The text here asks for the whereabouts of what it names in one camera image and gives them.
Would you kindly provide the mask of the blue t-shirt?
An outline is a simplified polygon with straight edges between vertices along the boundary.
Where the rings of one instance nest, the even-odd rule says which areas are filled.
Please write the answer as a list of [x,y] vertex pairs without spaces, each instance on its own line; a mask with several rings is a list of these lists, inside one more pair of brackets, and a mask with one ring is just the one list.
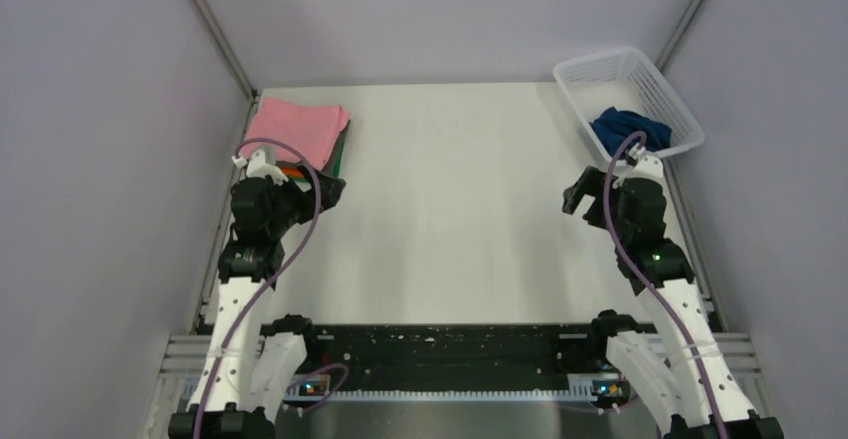
[[645,134],[645,147],[651,152],[671,147],[672,130],[669,126],[630,110],[608,107],[590,123],[590,127],[610,155],[627,137],[637,132]]

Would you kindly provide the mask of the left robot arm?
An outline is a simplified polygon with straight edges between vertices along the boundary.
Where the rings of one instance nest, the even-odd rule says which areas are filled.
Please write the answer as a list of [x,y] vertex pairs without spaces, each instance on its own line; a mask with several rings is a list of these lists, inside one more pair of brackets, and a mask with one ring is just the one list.
[[218,311],[197,387],[185,411],[171,415],[170,438],[273,438],[295,372],[319,363],[312,321],[265,320],[280,273],[293,258],[282,245],[295,225],[315,227],[333,208],[344,180],[318,175],[309,189],[252,177],[230,189],[233,222],[218,259]]

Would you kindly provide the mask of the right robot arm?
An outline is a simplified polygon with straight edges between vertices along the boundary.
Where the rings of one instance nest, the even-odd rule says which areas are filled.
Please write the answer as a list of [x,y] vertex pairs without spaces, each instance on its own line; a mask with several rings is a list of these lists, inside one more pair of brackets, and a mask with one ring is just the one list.
[[605,310],[591,323],[586,356],[600,371],[616,369],[653,417],[663,438],[781,438],[739,386],[710,327],[683,249],[666,233],[667,199],[654,177],[618,177],[584,169],[563,193],[572,215],[585,198],[584,221],[608,233],[616,264],[648,313],[665,354],[627,314]]

